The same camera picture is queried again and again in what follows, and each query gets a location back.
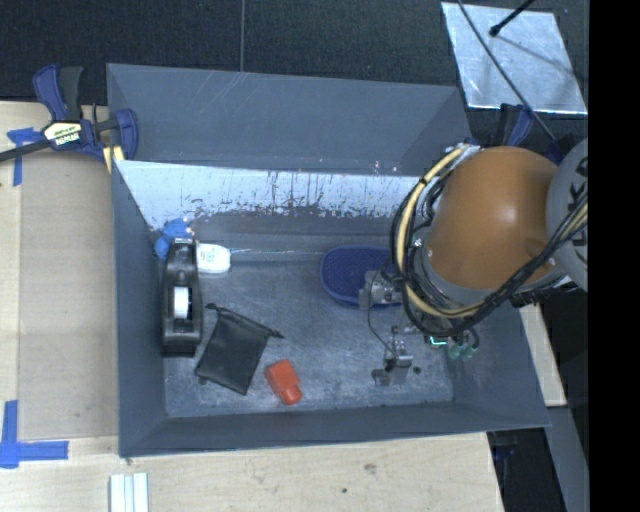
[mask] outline orange object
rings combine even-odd
[[[494,146],[462,162],[440,197],[427,257],[445,281],[495,290],[548,241],[546,203],[558,166],[519,147]],[[553,270],[547,260],[532,284]]]
[[[300,380],[288,359],[283,359],[267,367],[264,376],[273,392],[286,405],[293,405],[302,398],[302,392],[298,387]]]

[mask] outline orange cylinder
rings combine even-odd
[[[284,404],[293,405],[302,398],[302,392],[298,387],[300,380],[288,359],[283,359],[267,367],[264,376],[273,392],[280,397]]]

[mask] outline cable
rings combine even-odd
[[[509,23],[516,16],[518,16],[522,11],[524,11],[527,7],[529,7],[533,2],[535,2],[535,0],[527,0],[520,7],[518,7],[515,11],[513,11],[511,14],[509,14],[509,16],[507,16],[505,19],[503,19],[500,23],[498,23],[497,25],[494,25],[493,27],[491,27],[491,29],[489,30],[489,34],[492,35],[493,37],[497,36],[500,33],[500,31],[507,25],[507,23]]]
[[[391,254],[398,279],[401,281],[400,288],[405,311],[423,333],[455,336],[470,329],[510,298],[560,247],[580,234],[587,226],[588,202],[585,192],[576,200],[574,209],[565,216],[542,252],[519,268],[500,288],[475,304],[460,306],[452,304],[450,300],[449,304],[444,302],[442,294],[429,281],[424,269],[424,276],[413,270],[417,248],[412,245],[409,235],[413,235],[415,231],[413,223],[416,204],[422,191],[441,174],[446,179],[453,172],[455,165],[468,155],[471,148],[469,144],[460,144],[429,169],[402,201],[393,218],[390,236]],[[412,310],[414,307],[423,314],[448,319],[451,328],[437,332],[432,328],[426,328],[423,325],[424,322],[416,318]]]
[[[425,197],[422,200],[422,205],[420,206],[420,214],[425,218],[425,220],[422,224],[414,229],[414,232],[421,228],[430,226],[433,222],[433,217],[435,215],[435,203],[442,194],[449,176],[451,176],[451,174],[438,179],[438,181],[434,183],[429,190],[427,190]]]
[[[386,341],[384,341],[382,339],[382,337],[376,332],[376,330],[373,328],[373,325],[371,325],[371,309],[373,308],[373,303],[372,303],[372,292],[373,292],[373,284],[375,283],[376,278],[380,275],[380,273],[387,267],[388,262],[385,262],[384,265],[382,265],[382,268],[380,270],[376,270],[376,273],[373,275],[372,279],[371,279],[371,285],[369,286],[369,307],[367,308],[367,325],[369,326],[369,330],[373,333],[373,335],[378,338],[378,340],[380,341],[380,343],[382,343],[382,345],[384,345],[384,348],[386,348],[389,352],[391,352],[394,356],[398,356],[398,352],[391,346],[389,345]]]
[[[552,142],[557,142],[558,139],[556,139],[555,135],[553,134],[553,132],[549,129],[549,127],[542,121],[542,119],[540,118],[540,116],[538,114],[535,113],[535,111],[533,110],[533,108],[531,107],[531,105],[529,104],[529,102],[527,102],[527,100],[525,99],[525,97],[522,95],[522,93],[518,90],[518,88],[515,86],[515,84],[511,81],[511,79],[507,76],[507,74],[505,73],[504,69],[502,69],[502,66],[500,66],[500,63],[498,62],[498,60],[495,58],[495,56],[493,55],[493,52],[489,49],[489,47],[487,46],[487,43],[484,42],[484,39],[482,38],[480,32],[478,31],[478,29],[476,28],[475,24],[473,23],[473,21],[471,21],[471,17],[469,16],[469,13],[467,12],[467,10],[465,9],[464,5],[462,4],[462,0],[457,0],[458,1],[458,6],[460,7],[460,10],[462,11],[462,14],[464,15],[464,17],[467,20],[467,23],[469,23],[469,26],[471,27],[471,30],[473,30],[473,33],[476,35],[476,37],[478,38],[478,41],[480,41],[480,44],[482,45],[482,47],[484,48],[484,51],[487,52],[487,55],[489,56],[489,58],[493,61],[494,65],[496,66],[496,68],[498,69],[498,71],[500,72],[500,74],[502,75],[502,78],[505,79],[505,81],[507,82],[507,84],[509,84],[509,87],[511,87],[511,89],[513,90],[513,92],[515,93],[515,95],[520,99],[520,101],[522,102],[522,104],[525,106],[525,108],[527,110],[529,110],[529,112],[531,113],[531,115],[533,116],[533,118],[536,120],[536,122],[540,125],[540,127],[544,130],[544,132],[547,134],[547,136],[549,136],[549,138],[551,139]]]
[[[577,290],[580,290],[580,287],[575,283],[567,283],[564,285],[559,284],[563,279],[564,277],[556,279],[555,282],[542,288],[536,288],[535,290],[530,290],[522,293],[514,293],[511,297],[509,297],[509,302],[511,302],[514,307],[521,308],[528,304],[541,302],[549,297],[558,295],[569,295],[576,292]]]

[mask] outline bin floor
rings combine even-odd
[[[382,367],[384,347],[369,329],[367,312],[337,303],[320,282],[320,255],[283,261],[234,262],[227,274],[201,274],[203,302],[247,316],[278,330],[270,338],[246,396],[216,383],[199,384],[194,370],[216,323],[205,309],[203,344],[194,358],[165,360],[165,400],[171,417],[326,410],[335,408],[443,402],[453,399],[446,350],[425,344],[422,336],[405,338],[413,368],[403,385],[376,386],[371,371]],[[371,311],[371,324],[388,339],[401,307]],[[300,378],[303,398],[282,404],[267,384],[264,370],[289,359]]]

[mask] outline tape roll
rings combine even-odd
[[[189,288],[176,286],[173,289],[173,317],[185,319],[189,316]]]

